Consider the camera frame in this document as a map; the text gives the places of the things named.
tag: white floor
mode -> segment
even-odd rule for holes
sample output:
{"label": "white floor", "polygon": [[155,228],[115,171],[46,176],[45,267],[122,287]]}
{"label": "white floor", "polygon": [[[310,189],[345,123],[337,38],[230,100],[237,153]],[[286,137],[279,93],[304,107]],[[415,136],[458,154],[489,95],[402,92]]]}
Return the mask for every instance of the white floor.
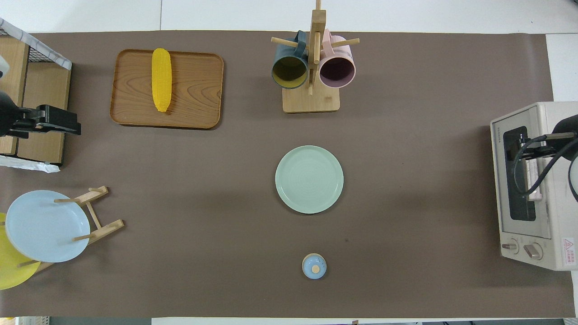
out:
{"label": "white floor", "polygon": [[[0,0],[27,32],[308,30],[314,0]],[[530,33],[546,37],[555,101],[578,101],[578,4],[572,0],[323,0],[334,31]],[[578,310],[578,272],[572,272]],[[338,324],[351,319],[153,319],[173,324]],[[361,323],[419,320],[360,319]]]}

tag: mug rack base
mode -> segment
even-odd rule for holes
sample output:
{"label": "mug rack base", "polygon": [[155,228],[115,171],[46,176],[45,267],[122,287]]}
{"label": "mug rack base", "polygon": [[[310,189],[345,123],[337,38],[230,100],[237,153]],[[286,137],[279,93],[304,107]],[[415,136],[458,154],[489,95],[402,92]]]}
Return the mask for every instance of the mug rack base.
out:
{"label": "mug rack base", "polygon": [[339,89],[324,85],[319,76],[313,83],[313,93],[309,83],[297,89],[283,89],[283,111],[285,113],[335,112],[339,109]]}

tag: light blue plate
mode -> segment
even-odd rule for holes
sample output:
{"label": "light blue plate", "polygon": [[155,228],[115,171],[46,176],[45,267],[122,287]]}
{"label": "light blue plate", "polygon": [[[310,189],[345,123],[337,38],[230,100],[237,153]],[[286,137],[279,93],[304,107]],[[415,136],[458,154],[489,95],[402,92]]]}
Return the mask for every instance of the light blue plate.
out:
{"label": "light blue plate", "polygon": [[54,203],[68,198],[53,191],[32,191],[19,196],[6,214],[6,235],[23,255],[42,262],[64,262],[78,256],[88,239],[86,213],[74,202]]}
{"label": "light blue plate", "polygon": [[343,170],[337,158],[317,146],[301,146],[288,152],[275,172],[281,200],[307,214],[328,209],[343,190]]}
{"label": "light blue plate", "polygon": [[315,253],[305,256],[303,263],[301,263],[301,267],[303,268],[305,276],[313,280],[322,278],[327,272],[327,263],[325,262],[325,259],[323,256]]}

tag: blue mug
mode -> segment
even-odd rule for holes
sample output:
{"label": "blue mug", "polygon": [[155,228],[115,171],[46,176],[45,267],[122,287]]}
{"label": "blue mug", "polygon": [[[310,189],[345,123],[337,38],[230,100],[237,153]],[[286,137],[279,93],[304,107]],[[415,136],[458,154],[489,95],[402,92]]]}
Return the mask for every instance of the blue mug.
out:
{"label": "blue mug", "polygon": [[277,45],[271,76],[285,89],[298,88],[307,80],[309,63],[305,50],[306,37],[304,31],[298,31],[294,39],[287,39],[296,42],[297,47]]}

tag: mug handle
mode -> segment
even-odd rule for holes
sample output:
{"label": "mug handle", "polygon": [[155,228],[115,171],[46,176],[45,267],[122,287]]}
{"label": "mug handle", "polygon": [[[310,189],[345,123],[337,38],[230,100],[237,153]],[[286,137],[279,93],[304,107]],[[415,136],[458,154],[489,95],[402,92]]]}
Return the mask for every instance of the mug handle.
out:
{"label": "mug handle", "polygon": [[295,36],[295,42],[297,42],[297,47],[295,48],[295,56],[302,57],[303,52],[305,52],[305,46],[307,45],[306,35],[304,31],[298,31],[297,36]]}
{"label": "mug handle", "polygon": [[323,45],[323,50],[325,51],[326,56],[332,56],[335,54],[333,47],[331,47],[331,33],[328,29],[323,32],[323,41],[321,44]]}

